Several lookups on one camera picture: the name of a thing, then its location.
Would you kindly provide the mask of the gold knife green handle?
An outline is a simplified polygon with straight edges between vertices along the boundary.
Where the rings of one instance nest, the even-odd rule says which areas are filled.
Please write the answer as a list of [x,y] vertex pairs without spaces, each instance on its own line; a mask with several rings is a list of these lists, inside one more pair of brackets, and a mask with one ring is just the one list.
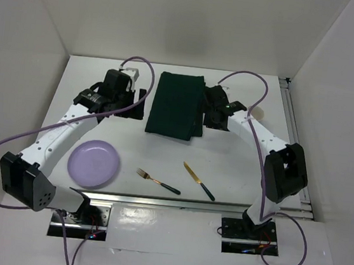
[[207,196],[211,199],[211,201],[215,201],[214,195],[210,192],[210,190],[202,183],[200,178],[195,174],[195,172],[190,168],[190,166],[184,161],[184,168],[188,172],[188,174],[193,178],[193,180],[201,186]]

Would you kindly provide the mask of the dark green cloth placemat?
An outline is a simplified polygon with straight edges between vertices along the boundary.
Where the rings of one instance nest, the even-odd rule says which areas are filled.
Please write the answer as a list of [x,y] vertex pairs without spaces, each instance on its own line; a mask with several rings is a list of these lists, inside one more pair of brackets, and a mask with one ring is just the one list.
[[188,142],[201,137],[205,84],[203,76],[162,72],[145,132]]

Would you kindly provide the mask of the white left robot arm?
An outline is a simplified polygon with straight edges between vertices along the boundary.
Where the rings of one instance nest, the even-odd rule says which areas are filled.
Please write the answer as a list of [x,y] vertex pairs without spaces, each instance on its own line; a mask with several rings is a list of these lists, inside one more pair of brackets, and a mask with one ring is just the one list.
[[7,152],[2,156],[3,191],[35,212],[59,209],[66,211],[72,221],[84,222],[94,212],[89,197],[77,189],[56,187],[48,177],[67,151],[109,112],[143,118],[143,104],[134,105],[138,77],[136,68],[108,70],[103,81],[78,93],[58,127],[48,130],[20,153]]

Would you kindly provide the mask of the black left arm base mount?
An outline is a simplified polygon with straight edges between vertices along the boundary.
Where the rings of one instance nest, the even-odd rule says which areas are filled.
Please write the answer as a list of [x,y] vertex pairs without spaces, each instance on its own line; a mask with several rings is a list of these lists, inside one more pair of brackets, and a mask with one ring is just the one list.
[[66,230],[66,237],[70,239],[84,239],[86,236],[92,241],[106,241],[109,219],[111,216],[110,203],[91,203],[88,212],[80,215],[61,210],[53,211],[48,226],[47,236],[63,237],[62,223]]

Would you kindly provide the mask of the gold fork green handle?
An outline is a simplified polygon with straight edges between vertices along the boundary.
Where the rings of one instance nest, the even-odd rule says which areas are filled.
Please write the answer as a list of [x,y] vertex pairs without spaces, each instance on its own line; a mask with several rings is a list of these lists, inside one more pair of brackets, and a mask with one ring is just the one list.
[[172,186],[169,186],[168,184],[164,184],[163,182],[158,181],[157,179],[152,178],[147,172],[143,171],[141,168],[138,168],[138,169],[136,170],[136,172],[137,172],[138,175],[141,176],[143,179],[151,180],[151,181],[157,183],[157,185],[160,185],[161,187],[163,187],[163,188],[165,188],[165,189],[167,189],[167,190],[173,192],[173,194],[176,194],[176,195],[180,195],[180,194],[181,194],[181,192],[180,192],[178,189],[176,189],[176,188],[174,188],[174,187],[172,187]]

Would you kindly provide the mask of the lilac plastic plate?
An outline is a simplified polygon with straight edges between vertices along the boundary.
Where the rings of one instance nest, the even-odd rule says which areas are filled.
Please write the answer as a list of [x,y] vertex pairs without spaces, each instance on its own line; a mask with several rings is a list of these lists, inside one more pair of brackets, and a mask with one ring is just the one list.
[[114,178],[119,164],[119,154],[110,143],[90,140],[80,144],[69,155],[67,173],[75,184],[96,189]]

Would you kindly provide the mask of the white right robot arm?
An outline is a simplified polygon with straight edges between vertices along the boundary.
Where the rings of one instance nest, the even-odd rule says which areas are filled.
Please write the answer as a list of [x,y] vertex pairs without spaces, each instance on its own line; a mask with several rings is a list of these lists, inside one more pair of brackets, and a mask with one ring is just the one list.
[[273,135],[239,101],[230,102],[219,85],[205,88],[203,112],[206,127],[233,132],[259,155],[261,197],[243,213],[240,229],[247,238],[262,232],[282,202],[308,185],[304,149]]

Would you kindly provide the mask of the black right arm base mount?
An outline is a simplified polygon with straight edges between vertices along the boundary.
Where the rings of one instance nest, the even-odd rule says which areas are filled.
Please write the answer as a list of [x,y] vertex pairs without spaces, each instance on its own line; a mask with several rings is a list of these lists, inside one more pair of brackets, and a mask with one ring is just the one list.
[[264,255],[278,256],[275,222],[253,233],[245,230],[242,219],[224,217],[221,222],[216,231],[221,236],[222,253],[260,255],[265,248]]

